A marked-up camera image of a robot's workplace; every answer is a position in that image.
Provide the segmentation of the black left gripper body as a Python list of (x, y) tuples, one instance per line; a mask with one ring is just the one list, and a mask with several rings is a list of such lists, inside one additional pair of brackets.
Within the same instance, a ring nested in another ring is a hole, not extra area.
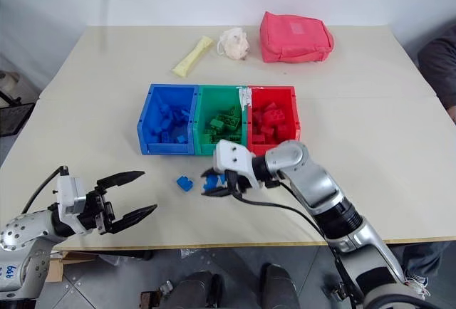
[(84, 210), (77, 216), (86, 230), (97, 229), (99, 234), (111, 233), (115, 215), (112, 204), (105, 200), (106, 189), (95, 187), (86, 194)]

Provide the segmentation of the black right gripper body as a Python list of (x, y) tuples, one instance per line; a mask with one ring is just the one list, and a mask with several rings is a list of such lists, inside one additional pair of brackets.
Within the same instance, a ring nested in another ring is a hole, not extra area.
[(243, 194), (250, 188), (250, 182), (245, 176), (232, 170), (226, 170), (224, 175), (230, 194)]

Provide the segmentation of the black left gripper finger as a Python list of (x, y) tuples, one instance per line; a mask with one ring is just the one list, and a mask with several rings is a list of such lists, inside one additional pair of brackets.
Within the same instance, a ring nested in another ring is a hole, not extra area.
[(122, 219), (118, 221), (113, 221), (110, 223), (107, 232), (110, 234), (116, 234), (121, 231), (124, 231), (131, 226), (134, 226), (149, 216), (151, 213), (154, 212), (158, 208), (158, 205), (153, 204), (150, 206), (146, 206), (135, 211), (132, 211), (122, 217)]
[(135, 181), (137, 178), (143, 176), (145, 173), (144, 171), (129, 171), (129, 172), (121, 172), (117, 174), (110, 175), (108, 177), (99, 179), (96, 182), (95, 190), (99, 193), (104, 195), (106, 190), (111, 187), (120, 187), (124, 184), (128, 184), (130, 182)]

